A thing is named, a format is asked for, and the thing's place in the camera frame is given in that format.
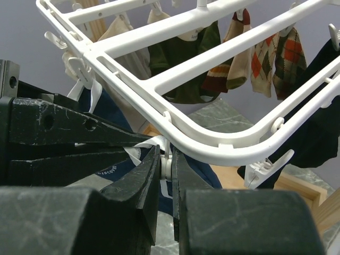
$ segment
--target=black wooden jaw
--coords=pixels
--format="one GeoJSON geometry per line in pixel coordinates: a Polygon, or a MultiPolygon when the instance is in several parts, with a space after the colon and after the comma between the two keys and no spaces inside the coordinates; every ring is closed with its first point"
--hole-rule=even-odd
{"type": "Polygon", "coordinates": [[[149,137],[41,99],[0,98],[1,184],[66,186],[128,159],[149,137]]]}
{"type": "Polygon", "coordinates": [[[155,244],[159,147],[102,194],[89,188],[0,188],[1,254],[148,255],[155,244]]]}

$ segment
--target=wooden board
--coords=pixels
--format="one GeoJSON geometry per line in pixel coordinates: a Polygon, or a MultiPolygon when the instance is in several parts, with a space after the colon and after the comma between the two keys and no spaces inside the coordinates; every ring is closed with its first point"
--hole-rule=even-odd
{"type": "MultiPolygon", "coordinates": [[[[243,185],[243,178],[237,173],[238,167],[213,165],[211,167],[224,189],[247,189],[243,185]]],[[[327,196],[327,190],[285,173],[281,173],[274,189],[297,192],[311,210],[317,208],[327,196]]]]}

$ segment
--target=plastic clip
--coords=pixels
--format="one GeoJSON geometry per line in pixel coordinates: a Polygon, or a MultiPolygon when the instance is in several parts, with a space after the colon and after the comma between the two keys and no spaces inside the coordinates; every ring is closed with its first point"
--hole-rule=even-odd
{"type": "MultiPolygon", "coordinates": [[[[171,115],[169,112],[163,112],[164,118],[171,123],[171,115]]],[[[172,152],[170,149],[170,142],[166,139],[164,155],[160,156],[161,162],[161,179],[171,181],[171,165],[172,165],[172,152]]]]}
{"type": "Polygon", "coordinates": [[[328,25],[331,41],[336,51],[340,50],[340,31],[333,24],[328,25]]]}
{"type": "Polygon", "coordinates": [[[130,19],[128,17],[128,14],[126,12],[121,12],[121,13],[117,13],[116,17],[120,18],[122,21],[124,21],[124,23],[126,24],[126,26],[130,26],[130,19]]]}
{"type": "Polygon", "coordinates": [[[93,113],[97,103],[99,101],[99,98],[101,96],[101,93],[103,91],[103,87],[101,84],[96,81],[94,75],[91,74],[91,70],[87,70],[86,67],[83,64],[83,61],[80,58],[77,57],[70,57],[68,60],[69,65],[73,69],[73,71],[77,74],[79,81],[75,84],[73,89],[69,93],[69,97],[71,98],[71,95],[73,97],[79,97],[78,95],[73,95],[72,93],[77,91],[82,91],[82,86],[84,86],[87,89],[91,90],[91,103],[90,103],[90,109],[89,113],[93,113]]]}
{"type": "Polygon", "coordinates": [[[45,38],[49,40],[52,44],[57,46],[59,49],[67,49],[67,44],[61,38],[56,37],[52,32],[47,31],[45,33],[45,38]]]}
{"type": "Polygon", "coordinates": [[[160,16],[162,14],[162,7],[160,5],[160,2],[154,2],[151,5],[151,9],[155,13],[156,16],[160,16]]]}
{"type": "Polygon", "coordinates": [[[268,158],[245,167],[244,186],[256,189],[266,179],[275,174],[281,167],[286,165],[294,155],[294,150],[289,150],[275,163],[268,158]]]}
{"type": "MultiPolygon", "coordinates": [[[[301,4],[301,3],[300,3],[300,0],[296,1],[295,3],[293,3],[293,4],[291,5],[291,7],[289,8],[289,10],[291,10],[292,8],[297,7],[297,6],[300,5],[300,4],[301,4]]],[[[296,23],[291,24],[289,27],[287,27],[287,28],[281,30],[279,35],[280,35],[281,37],[286,37],[286,36],[289,34],[289,32],[292,31],[292,29],[293,29],[293,27],[295,26],[295,24],[296,24],[296,23]]]]}

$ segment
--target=marble floor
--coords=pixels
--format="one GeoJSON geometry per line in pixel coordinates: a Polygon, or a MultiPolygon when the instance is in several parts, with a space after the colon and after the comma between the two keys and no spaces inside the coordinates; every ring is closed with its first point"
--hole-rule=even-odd
{"type": "MultiPolygon", "coordinates": [[[[253,126],[246,118],[240,115],[228,103],[217,100],[197,112],[189,115],[197,124],[216,132],[233,133],[246,130],[253,126]]],[[[284,171],[295,177],[313,183],[327,189],[328,195],[334,192],[326,182],[319,178],[310,169],[301,169],[292,165],[287,165],[284,171]]],[[[325,248],[328,248],[332,241],[340,232],[340,223],[330,228],[324,234],[325,248]]],[[[173,222],[172,217],[162,212],[158,213],[156,246],[152,247],[152,255],[177,255],[179,247],[173,241],[173,222]]]]}

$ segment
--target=brown sock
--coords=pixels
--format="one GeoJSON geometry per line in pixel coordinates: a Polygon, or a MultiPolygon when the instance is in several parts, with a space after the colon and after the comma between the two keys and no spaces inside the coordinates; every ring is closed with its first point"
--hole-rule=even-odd
{"type": "Polygon", "coordinates": [[[273,84],[277,99],[284,100],[297,78],[307,69],[300,37],[293,28],[286,37],[280,37],[275,59],[273,84]]]}
{"type": "MultiPolygon", "coordinates": [[[[233,20],[230,24],[228,33],[224,38],[223,42],[229,41],[242,33],[248,31],[250,29],[250,15],[249,12],[244,9],[243,11],[243,21],[239,21],[237,19],[236,13],[234,13],[233,20]]],[[[228,92],[228,88],[237,88],[240,85],[244,84],[247,80],[247,65],[245,62],[249,63],[247,57],[245,56],[249,54],[249,51],[246,50],[235,57],[225,61],[221,65],[212,68],[208,74],[207,78],[204,81],[202,88],[207,90],[213,90],[218,92],[228,92]]]]}

